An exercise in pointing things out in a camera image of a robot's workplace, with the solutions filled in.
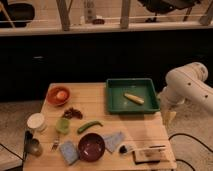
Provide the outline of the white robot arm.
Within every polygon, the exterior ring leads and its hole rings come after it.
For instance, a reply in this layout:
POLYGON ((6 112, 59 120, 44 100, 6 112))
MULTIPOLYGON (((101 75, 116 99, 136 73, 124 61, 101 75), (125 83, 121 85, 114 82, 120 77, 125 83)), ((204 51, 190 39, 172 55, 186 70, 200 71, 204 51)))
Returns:
POLYGON ((158 95, 166 127, 176 116, 174 107, 183 104, 186 99, 213 114, 213 87, 205 84, 207 78, 207 67, 200 62, 174 68, 166 74, 166 86, 158 95))

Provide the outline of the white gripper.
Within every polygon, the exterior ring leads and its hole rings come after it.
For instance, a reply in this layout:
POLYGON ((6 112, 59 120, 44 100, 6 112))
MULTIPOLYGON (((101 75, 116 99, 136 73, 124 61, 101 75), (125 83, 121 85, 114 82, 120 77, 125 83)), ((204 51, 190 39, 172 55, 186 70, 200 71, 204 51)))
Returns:
POLYGON ((171 111, 173 107, 182 105, 184 98, 170 87, 164 87, 158 94, 162 112, 163 124, 168 126, 176 116, 176 111, 171 111))

